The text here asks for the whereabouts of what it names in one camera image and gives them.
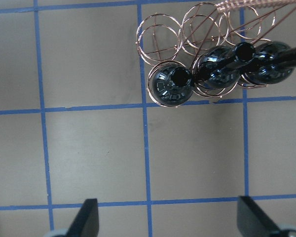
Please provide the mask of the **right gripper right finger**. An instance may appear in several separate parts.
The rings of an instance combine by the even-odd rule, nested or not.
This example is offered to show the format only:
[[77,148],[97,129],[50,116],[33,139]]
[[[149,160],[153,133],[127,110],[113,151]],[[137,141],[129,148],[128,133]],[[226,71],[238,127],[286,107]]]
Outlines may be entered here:
[[237,228],[243,237],[284,237],[285,233],[250,196],[239,196]]

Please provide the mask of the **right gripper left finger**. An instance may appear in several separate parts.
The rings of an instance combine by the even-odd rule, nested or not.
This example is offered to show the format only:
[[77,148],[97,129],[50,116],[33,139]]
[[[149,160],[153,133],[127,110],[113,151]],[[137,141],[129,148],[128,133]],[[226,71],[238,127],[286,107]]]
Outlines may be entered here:
[[98,200],[86,199],[70,225],[67,237],[97,237],[99,233]]

